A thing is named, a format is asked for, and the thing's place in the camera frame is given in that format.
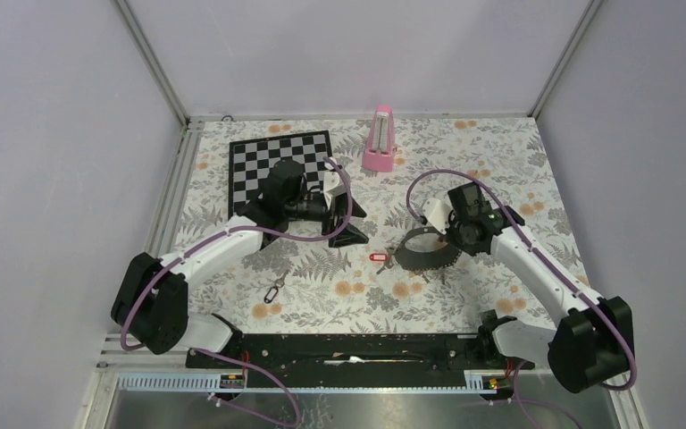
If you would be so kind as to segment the keyring with coloured key tags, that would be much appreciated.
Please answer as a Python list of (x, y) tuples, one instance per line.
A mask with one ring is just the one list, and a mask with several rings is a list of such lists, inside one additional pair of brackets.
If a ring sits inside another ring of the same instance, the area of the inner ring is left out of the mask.
[(398, 243), (386, 247), (384, 253), (370, 254), (370, 260), (381, 265), (376, 275), (399, 267), (429, 282), (424, 274), (439, 271), (441, 281), (445, 282), (445, 269), (453, 266), (461, 255), (436, 228), (422, 226), (408, 231)]

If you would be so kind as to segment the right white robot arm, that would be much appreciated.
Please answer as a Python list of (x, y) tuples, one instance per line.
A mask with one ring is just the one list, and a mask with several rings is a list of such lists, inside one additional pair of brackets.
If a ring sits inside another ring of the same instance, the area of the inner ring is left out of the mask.
[(547, 366), (569, 392), (600, 385), (627, 374), (619, 390), (637, 380), (632, 310), (620, 297), (603, 298), (577, 285), (574, 276), (533, 238), (509, 206), (492, 207), (476, 183), (448, 192), (448, 242), (470, 256), (487, 254), (516, 275), (545, 308), (553, 327), (526, 324), (504, 316), (481, 327), (486, 337), (476, 354), (490, 368), (519, 358)]

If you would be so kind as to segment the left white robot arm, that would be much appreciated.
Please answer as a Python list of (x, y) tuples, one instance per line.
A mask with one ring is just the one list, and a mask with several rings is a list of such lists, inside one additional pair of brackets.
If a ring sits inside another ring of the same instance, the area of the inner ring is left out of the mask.
[(236, 364), (242, 347), (233, 337), (236, 328), (218, 315), (191, 312), (192, 289), (276, 239), (291, 239), (288, 227), (294, 221), (318, 222), (322, 233), (315, 241), (331, 248), (368, 241), (351, 223), (367, 213), (353, 198), (349, 176), (334, 159), (324, 161), (328, 167), (316, 191), (308, 190), (302, 164), (280, 160), (259, 182), (256, 197), (214, 235), (184, 252), (135, 256), (111, 310), (111, 318), (121, 327), (121, 348), (161, 355), (186, 347), (206, 352), (218, 366)]

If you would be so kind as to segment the black carabiner key clip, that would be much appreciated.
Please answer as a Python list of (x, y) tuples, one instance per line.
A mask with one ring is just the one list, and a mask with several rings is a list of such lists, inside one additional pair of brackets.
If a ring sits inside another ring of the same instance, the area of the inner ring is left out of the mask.
[(267, 290), (267, 292), (264, 295), (264, 304), (269, 305), (277, 298), (280, 290), (285, 285), (287, 275), (288, 273), (285, 272), (279, 278), (273, 281), (272, 286)]

